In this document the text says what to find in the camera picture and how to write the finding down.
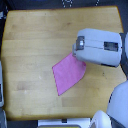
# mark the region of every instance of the wooden tabletop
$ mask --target wooden tabletop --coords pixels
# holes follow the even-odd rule
[[[84,28],[123,31],[116,7],[8,13],[1,55],[7,119],[92,117],[106,111],[114,87],[125,81],[120,66],[87,63],[83,79],[57,95],[52,66],[72,51]]]

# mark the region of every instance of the wooden table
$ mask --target wooden table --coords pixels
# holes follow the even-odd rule
[[[92,117],[106,111],[114,87],[125,81],[120,66],[87,63],[83,79],[57,95],[52,66],[72,51],[84,28],[123,31],[116,7],[8,13],[1,55],[7,119]]]

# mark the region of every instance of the pink cloth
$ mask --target pink cloth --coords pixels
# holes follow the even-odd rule
[[[84,76],[86,64],[77,60],[70,53],[52,67],[58,95],[61,95]]]

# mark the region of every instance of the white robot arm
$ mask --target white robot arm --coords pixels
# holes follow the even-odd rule
[[[128,78],[128,34],[125,39],[122,39],[119,33],[96,29],[80,30],[76,43],[72,46],[72,54],[78,60],[85,62],[111,67],[118,67],[121,64]],[[101,118],[106,118],[109,126],[105,122],[103,123]],[[98,123],[100,125],[94,125],[95,121],[100,122]],[[105,128],[106,126],[108,128],[128,128],[128,80],[114,89],[106,116],[105,113],[98,111],[89,128]]]

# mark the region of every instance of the wood grain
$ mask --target wood grain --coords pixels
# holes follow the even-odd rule
[[[120,66],[87,63],[83,79],[57,95],[52,66],[72,51],[84,28],[123,32],[116,7],[8,13],[1,55],[7,119],[92,117],[106,111],[114,87],[125,81]]]

